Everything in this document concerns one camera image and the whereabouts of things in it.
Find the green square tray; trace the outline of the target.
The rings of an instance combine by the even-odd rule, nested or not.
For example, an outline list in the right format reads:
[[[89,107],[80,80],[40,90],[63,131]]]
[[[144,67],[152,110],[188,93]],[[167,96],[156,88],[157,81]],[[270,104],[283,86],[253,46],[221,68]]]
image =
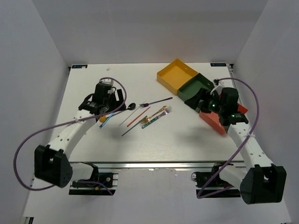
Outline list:
[[[212,90],[214,88],[214,83],[201,73],[198,73],[179,88],[178,97],[185,102],[196,95],[201,88]]]

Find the black spoon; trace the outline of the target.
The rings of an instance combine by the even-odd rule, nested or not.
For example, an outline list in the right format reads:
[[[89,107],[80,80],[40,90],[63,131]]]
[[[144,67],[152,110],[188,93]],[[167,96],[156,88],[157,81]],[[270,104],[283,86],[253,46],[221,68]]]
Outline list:
[[[131,104],[129,104],[129,105],[127,106],[127,108],[125,109],[125,111],[126,111],[126,110],[132,111],[132,110],[135,109],[135,107],[136,107],[136,104],[135,104],[135,103],[131,103]]]

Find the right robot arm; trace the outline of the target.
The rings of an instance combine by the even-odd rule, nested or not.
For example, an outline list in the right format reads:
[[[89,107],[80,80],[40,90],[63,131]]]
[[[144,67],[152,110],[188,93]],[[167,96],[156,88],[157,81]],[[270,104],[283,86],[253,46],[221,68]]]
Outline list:
[[[282,201],[286,170],[269,159],[252,135],[253,127],[239,111],[237,89],[225,87],[221,94],[201,88],[185,101],[202,113],[216,113],[220,124],[237,146],[237,151],[225,162],[212,169],[211,177],[200,187],[197,198],[208,197],[202,192],[212,182],[216,186],[227,183],[225,190],[239,190],[246,204],[279,203]]]

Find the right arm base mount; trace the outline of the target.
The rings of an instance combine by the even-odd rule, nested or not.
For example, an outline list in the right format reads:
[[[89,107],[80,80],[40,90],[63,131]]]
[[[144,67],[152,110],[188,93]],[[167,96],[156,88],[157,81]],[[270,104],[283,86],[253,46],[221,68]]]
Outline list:
[[[211,171],[196,171],[191,174],[191,180],[196,182],[196,194],[199,193],[204,184],[219,170],[223,164],[224,162],[218,162],[212,166]],[[231,187],[227,190],[224,190],[230,186],[231,185],[228,182],[221,180],[218,175],[208,184],[206,188],[204,188],[200,196],[206,198],[240,198],[241,195],[238,189]]]

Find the right corner label sticker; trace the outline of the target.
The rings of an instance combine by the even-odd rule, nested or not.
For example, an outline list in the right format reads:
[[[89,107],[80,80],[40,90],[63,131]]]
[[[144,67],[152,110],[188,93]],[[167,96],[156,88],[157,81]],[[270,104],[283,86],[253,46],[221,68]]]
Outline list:
[[[210,63],[211,67],[226,67],[226,63]]]

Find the yellow square tray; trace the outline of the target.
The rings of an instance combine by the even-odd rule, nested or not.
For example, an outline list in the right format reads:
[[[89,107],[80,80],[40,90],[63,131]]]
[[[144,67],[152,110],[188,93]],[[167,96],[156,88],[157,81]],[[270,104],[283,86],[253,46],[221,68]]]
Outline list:
[[[197,74],[196,70],[177,58],[157,73],[157,81],[177,95],[178,90]]]

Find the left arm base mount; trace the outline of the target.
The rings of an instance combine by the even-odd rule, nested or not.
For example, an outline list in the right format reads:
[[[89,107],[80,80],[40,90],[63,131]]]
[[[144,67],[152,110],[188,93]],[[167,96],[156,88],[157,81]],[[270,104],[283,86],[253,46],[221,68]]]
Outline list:
[[[119,171],[92,163],[72,164],[69,195],[113,196],[118,185]]]

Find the orange chopstick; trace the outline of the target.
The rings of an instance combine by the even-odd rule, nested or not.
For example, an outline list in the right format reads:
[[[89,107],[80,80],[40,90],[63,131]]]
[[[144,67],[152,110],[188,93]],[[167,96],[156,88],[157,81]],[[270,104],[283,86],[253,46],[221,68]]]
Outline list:
[[[130,125],[132,125],[135,121],[137,121],[148,109],[150,109],[151,107],[148,107],[147,109],[145,109],[141,114],[139,114],[136,118],[134,118],[129,124],[127,124],[127,127],[129,127]]]

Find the purple iridescent fork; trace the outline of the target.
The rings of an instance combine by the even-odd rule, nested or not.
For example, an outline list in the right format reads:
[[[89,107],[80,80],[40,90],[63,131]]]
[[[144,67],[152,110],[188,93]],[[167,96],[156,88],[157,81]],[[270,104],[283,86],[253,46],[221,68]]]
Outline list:
[[[171,100],[171,99],[173,99],[173,97],[161,99],[161,100],[150,102],[150,103],[142,103],[142,104],[139,104],[139,106],[142,107],[142,108],[145,108],[145,107],[148,107],[149,105],[164,102],[164,101]]]

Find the red square tray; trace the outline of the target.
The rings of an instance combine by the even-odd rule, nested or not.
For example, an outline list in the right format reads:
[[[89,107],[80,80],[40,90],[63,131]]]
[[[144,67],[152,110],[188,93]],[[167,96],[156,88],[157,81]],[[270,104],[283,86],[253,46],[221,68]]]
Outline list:
[[[238,103],[222,104],[211,101],[200,107],[199,116],[217,133],[225,135],[231,125],[249,123],[242,110],[239,110],[239,106]]]

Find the corner label sticker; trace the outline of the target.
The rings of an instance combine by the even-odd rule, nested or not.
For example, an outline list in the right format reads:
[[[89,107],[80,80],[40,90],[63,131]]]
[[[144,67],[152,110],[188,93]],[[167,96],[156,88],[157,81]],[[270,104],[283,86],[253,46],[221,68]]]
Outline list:
[[[210,63],[211,67],[226,67],[226,63]]]
[[[88,67],[87,64],[76,64],[76,65],[72,65],[72,69],[86,69]]]

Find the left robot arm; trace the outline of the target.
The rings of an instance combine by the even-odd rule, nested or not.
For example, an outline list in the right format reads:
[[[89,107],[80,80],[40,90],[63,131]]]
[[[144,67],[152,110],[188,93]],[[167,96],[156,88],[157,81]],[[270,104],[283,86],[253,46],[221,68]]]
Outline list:
[[[78,107],[74,123],[67,125],[46,146],[39,145],[35,149],[35,177],[61,188],[69,182],[79,180],[83,180],[88,186],[96,185],[99,175],[95,165],[85,162],[71,164],[70,155],[99,117],[124,107],[122,90],[116,89],[111,79],[97,83],[94,93],[88,95]]]

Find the ornate gold fork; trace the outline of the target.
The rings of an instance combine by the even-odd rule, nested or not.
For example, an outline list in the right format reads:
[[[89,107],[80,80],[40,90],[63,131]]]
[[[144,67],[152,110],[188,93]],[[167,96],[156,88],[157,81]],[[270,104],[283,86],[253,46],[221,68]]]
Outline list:
[[[148,123],[152,117],[154,117],[155,115],[158,115],[159,113],[163,112],[163,111],[166,110],[167,108],[168,108],[168,106],[164,106],[164,107],[161,108],[159,111],[157,111],[156,113],[152,114],[151,116],[142,119],[140,123],[141,123],[141,124],[146,124],[146,123]]]

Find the aluminium table edge rail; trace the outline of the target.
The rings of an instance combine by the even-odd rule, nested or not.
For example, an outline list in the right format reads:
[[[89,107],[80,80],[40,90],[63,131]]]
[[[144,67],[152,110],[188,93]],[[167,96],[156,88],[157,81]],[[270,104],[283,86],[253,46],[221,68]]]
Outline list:
[[[211,168],[219,161],[192,161],[192,162],[87,162],[99,168],[110,169],[199,169]]]

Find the wooden yellow spoon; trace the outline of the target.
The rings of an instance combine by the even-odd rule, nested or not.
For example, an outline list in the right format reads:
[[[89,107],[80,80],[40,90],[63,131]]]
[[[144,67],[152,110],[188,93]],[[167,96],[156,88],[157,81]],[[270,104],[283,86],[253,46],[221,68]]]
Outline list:
[[[106,121],[107,117],[106,116],[101,116],[99,118],[99,122],[104,123]]]

